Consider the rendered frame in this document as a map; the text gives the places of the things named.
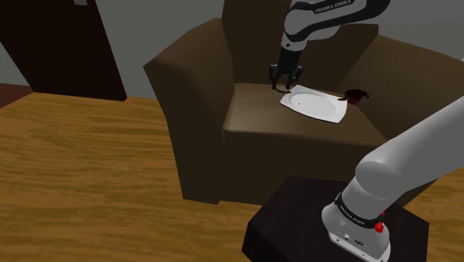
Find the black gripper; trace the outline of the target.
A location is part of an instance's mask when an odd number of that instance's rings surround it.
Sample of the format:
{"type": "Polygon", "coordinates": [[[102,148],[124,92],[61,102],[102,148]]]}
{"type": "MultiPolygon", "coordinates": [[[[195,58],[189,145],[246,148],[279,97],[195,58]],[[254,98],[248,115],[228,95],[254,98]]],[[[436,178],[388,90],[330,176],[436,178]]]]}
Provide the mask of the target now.
{"type": "Polygon", "coordinates": [[[302,51],[290,51],[285,48],[280,49],[277,64],[268,67],[268,77],[271,81],[272,89],[276,89],[277,81],[281,75],[288,75],[286,89],[290,90],[292,85],[300,79],[304,68],[298,65],[302,51]]]}

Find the white square plate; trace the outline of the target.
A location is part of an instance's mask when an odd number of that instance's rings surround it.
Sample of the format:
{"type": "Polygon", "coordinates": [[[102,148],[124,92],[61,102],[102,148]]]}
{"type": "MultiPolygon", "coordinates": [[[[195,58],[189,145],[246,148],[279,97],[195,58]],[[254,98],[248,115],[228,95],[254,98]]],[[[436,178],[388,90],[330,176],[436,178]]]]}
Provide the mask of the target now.
{"type": "Polygon", "coordinates": [[[301,115],[338,124],[347,112],[347,101],[327,93],[296,85],[280,103],[301,115]]]}

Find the dark red cup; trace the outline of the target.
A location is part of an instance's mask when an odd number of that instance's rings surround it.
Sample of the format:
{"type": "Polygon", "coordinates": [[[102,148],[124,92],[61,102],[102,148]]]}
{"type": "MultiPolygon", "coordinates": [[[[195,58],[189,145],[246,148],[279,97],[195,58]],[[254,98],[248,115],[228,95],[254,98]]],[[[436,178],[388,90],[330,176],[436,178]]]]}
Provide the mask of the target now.
{"type": "Polygon", "coordinates": [[[353,105],[363,104],[369,99],[370,95],[366,91],[360,89],[346,90],[344,92],[344,96],[342,98],[338,98],[339,101],[346,101],[353,105]]]}

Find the dark robot stand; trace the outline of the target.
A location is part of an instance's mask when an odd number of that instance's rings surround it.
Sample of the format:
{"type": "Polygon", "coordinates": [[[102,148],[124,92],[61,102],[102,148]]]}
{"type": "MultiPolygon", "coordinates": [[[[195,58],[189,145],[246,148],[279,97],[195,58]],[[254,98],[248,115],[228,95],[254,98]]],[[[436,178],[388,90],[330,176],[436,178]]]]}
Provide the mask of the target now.
{"type": "MultiPolygon", "coordinates": [[[[242,252],[252,262],[363,262],[330,239],[322,209],[347,186],[291,176],[248,222],[242,252]]],[[[387,262],[427,262],[429,223],[395,204],[385,214],[387,262]]]]}

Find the dark brown door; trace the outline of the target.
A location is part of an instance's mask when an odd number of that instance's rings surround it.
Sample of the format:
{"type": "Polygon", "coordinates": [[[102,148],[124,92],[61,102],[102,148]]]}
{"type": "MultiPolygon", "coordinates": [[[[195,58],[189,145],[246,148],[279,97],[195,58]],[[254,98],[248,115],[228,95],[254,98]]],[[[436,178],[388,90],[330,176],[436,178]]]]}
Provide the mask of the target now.
{"type": "Polygon", "coordinates": [[[34,92],[127,98],[96,0],[0,0],[0,43],[34,92]]]}

